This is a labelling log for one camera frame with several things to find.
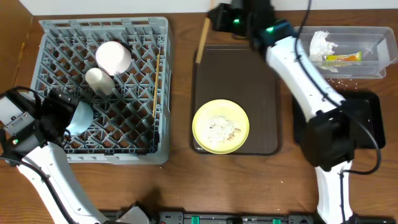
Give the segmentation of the white cup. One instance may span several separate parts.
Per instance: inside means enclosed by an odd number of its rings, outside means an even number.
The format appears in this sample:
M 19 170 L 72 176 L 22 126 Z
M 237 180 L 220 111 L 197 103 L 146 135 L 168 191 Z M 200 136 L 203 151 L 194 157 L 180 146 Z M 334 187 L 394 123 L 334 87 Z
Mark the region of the white cup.
M 115 83 L 113 79 L 100 68 L 91 68 L 85 74 L 85 80 L 95 92 L 101 91 L 105 95 L 113 92 Z

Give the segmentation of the white napkin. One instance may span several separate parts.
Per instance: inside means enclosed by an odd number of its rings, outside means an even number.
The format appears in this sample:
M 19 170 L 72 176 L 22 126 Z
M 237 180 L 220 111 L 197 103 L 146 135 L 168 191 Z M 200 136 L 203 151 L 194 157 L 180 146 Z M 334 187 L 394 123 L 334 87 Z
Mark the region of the white napkin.
M 335 67 L 326 65 L 323 62 L 323 58 L 333 55 L 335 53 L 333 49 L 338 46 L 338 44 L 326 40 L 329 34 L 327 31 L 316 31 L 314 33 L 310 42 L 310 55 L 308 57 L 318 68 L 337 73 L 338 70 Z

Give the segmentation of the pink bowl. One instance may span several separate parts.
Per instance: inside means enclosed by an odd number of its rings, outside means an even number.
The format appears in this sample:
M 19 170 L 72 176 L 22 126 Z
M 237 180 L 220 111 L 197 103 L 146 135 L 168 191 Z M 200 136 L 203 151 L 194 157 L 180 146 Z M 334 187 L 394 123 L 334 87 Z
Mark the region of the pink bowl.
M 115 41 L 101 44 L 95 53 L 95 60 L 99 68 L 108 75 L 119 75 L 128 70 L 131 64 L 131 53 L 125 46 Z

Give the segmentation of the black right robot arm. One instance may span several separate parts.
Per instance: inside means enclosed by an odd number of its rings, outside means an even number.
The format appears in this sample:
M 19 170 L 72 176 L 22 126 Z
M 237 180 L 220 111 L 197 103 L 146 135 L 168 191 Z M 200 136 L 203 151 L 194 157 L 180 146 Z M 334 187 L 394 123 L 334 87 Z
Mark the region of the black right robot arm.
M 300 148 L 317 175 L 318 216 L 323 223 L 348 223 L 353 211 L 345 175 L 354 159 L 353 119 L 345 98 L 308 59 L 300 31 L 277 19 L 269 1 L 243 1 L 241 7 L 221 3 L 208 11 L 208 18 L 213 30 L 248 38 L 288 86 L 306 122 Z

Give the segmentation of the yellow plate with rice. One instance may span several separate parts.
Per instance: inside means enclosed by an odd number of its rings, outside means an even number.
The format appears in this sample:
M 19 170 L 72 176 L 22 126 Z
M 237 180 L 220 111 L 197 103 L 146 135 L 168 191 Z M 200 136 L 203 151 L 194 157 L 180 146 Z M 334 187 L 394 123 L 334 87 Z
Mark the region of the yellow plate with rice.
M 197 144 L 212 154 L 237 151 L 249 135 L 246 112 L 230 100 L 212 100 L 202 105 L 192 121 L 192 134 Z

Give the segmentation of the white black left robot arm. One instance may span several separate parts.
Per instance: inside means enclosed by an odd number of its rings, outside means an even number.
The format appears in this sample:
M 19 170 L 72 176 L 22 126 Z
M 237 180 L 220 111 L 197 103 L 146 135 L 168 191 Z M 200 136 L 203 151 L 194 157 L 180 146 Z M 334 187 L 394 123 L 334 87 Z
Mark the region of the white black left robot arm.
M 34 186 L 55 223 L 109 223 L 75 178 L 64 147 L 86 131 L 90 105 L 56 89 L 41 99 L 17 86 L 1 94 L 1 159 Z

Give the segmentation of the yellow orange snack wrapper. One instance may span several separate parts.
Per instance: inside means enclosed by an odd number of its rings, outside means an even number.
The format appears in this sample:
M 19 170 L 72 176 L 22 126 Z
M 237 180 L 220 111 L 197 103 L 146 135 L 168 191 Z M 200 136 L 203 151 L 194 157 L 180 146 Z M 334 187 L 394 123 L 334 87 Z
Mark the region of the yellow orange snack wrapper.
M 362 61 L 362 52 L 346 55 L 325 55 L 322 59 L 327 62 L 360 62 Z

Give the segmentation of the light blue bowl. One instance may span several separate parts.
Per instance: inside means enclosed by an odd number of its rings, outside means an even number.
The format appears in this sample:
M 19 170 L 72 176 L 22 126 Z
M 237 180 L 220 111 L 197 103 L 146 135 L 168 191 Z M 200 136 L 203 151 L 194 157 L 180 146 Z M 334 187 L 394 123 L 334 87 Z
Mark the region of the light blue bowl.
M 84 133 L 93 121 L 94 113 L 91 106 L 85 102 L 80 101 L 67 130 L 72 136 Z

